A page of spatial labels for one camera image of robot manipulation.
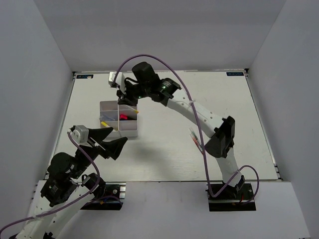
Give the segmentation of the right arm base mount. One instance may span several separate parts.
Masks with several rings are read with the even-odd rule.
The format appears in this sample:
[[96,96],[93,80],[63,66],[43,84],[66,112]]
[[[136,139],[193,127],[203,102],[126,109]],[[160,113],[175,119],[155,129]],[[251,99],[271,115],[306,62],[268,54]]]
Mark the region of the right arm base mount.
[[256,211],[252,185],[245,183],[238,194],[223,190],[217,197],[212,197],[206,188],[210,212]]

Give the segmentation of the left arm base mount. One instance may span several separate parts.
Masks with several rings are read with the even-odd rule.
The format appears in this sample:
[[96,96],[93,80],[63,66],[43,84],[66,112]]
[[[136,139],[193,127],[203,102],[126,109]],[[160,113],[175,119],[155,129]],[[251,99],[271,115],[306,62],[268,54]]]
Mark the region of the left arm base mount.
[[124,203],[126,182],[107,182],[104,191],[86,203],[81,210],[119,211]]

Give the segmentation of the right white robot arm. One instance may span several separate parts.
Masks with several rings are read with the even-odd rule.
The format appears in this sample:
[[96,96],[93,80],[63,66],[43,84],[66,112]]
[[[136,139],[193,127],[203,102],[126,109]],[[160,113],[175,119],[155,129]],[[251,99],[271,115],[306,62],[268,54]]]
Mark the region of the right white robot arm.
[[235,199],[243,193],[244,176],[240,173],[234,156],[235,119],[222,118],[193,101],[185,86],[170,78],[160,78],[147,62],[132,68],[135,78],[124,77],[120,72],[112,73],[109,84],[117,88],[118,104],[136,106],[138,100],[151,98],[174,110],[196,124],[200,133],[205,133],[209,141],[202,146],[203,153],[213,156],[222,174],[222,188],[212,197],[220,194]]

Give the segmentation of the clear glue bottle blue cap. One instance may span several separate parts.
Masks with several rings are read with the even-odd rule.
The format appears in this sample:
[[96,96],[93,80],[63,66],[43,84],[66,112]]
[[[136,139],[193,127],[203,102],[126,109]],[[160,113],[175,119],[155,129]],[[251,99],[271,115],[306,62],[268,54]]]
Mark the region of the clear glue bottle blue cap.
[[100,120],[102,121],[117,121],[117,114],[100,114]]

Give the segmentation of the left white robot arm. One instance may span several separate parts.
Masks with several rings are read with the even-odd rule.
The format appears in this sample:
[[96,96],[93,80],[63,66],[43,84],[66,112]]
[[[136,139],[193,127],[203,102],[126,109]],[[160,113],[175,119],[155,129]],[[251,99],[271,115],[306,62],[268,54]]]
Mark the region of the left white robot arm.
[[113,160],[120,156],[128,139],[105,141],[112,131],[112,127],[90,129],[83,125],[67,131],[77,148],[75,154],[60,152],[53,156],[33,214],[22,220],[23,229],[12,238],[55,239],[81,208],[95,202],[122,203],[120,190],[107,185],[94,163],[98,156]]

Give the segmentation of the red orange pen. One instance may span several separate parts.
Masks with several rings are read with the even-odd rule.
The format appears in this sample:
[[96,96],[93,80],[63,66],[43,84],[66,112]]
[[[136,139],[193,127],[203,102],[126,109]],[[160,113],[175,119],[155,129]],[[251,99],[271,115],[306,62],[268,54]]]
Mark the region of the red orange pen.
[[201,152],[201,154],[203,154],[203,149],[200,145],[200,142],[198,141],[198,139],[196,139],[196,137],[192,134],[190,134],[190,137],[192,138],[193,142],[195,143],[196,147],[198,148],[198,150]]

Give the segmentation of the pink black highlighter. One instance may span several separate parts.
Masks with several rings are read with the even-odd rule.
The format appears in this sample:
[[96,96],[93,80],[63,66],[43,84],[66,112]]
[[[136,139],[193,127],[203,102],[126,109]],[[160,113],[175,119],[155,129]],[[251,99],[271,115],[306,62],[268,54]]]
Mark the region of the pink black highlighter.
[[128,119],[129,119],[128,116],[123,114],[121,114],[119,117],[119,120],[128,120]]

